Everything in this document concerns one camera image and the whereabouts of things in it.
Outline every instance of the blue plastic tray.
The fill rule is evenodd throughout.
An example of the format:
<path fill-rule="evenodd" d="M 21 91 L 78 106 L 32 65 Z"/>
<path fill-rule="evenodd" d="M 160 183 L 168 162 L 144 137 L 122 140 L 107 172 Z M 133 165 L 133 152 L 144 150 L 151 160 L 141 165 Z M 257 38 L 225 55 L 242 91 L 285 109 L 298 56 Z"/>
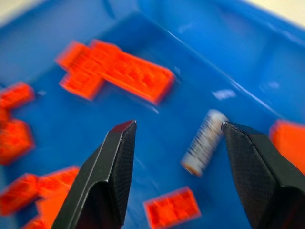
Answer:
<path fill-rule="evenodd" d="M 211 108 L 268 133 L 278 118 L 305 122 L 305 34 L 233 0 L 49 0 L 0 29 L 0 86 L 31 84 L 37 99 L 14 111 L 36 149 L 2 167 L 5 186 L 25 172 L 82 165 L 114 125 L 136 119 L 134 173 L 124 229 L 145 229 L 142 203 L 189 186 L 202 216 L 175 228 L 249 229 L 224 142 L 202 178 L 181 166 Z M 159 106 L 107 83 L 93 102 L 63 90 L 55 57 L 72 40 L 101 39 L 171 69 L 177 81 Z M 0 228 L 37 214 L 34 204 Z"/>

